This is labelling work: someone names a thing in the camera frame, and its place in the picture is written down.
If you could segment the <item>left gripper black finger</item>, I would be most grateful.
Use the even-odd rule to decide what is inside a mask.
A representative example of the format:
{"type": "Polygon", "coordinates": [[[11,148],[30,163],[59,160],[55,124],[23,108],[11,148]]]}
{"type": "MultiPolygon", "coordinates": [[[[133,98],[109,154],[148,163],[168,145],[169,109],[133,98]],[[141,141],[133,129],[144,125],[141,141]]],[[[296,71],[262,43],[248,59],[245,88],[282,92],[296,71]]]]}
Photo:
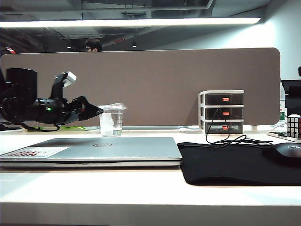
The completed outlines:
{"type": "Polygon", "coordinates": [[[79,121],[85,121],[103,113],[103,109],[85,102],[81,104],[79,121]]]}
{"type": "Polygon", "coordinates": [[[72,110],[85,110],[88,101],[84,96],[77,97],[71,101],[72,110]]]}

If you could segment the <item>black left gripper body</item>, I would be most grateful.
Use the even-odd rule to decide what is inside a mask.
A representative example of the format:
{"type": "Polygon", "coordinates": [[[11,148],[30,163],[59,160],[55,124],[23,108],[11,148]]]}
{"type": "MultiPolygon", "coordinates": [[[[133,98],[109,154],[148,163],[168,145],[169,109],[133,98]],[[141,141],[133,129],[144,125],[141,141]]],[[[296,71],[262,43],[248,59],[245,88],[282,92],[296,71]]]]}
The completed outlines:
{"type": "Polygon", "coordinates": [[[64,125],[79,120],[82,103],[78,99],[46,99],[46,123],[64,125]]]}

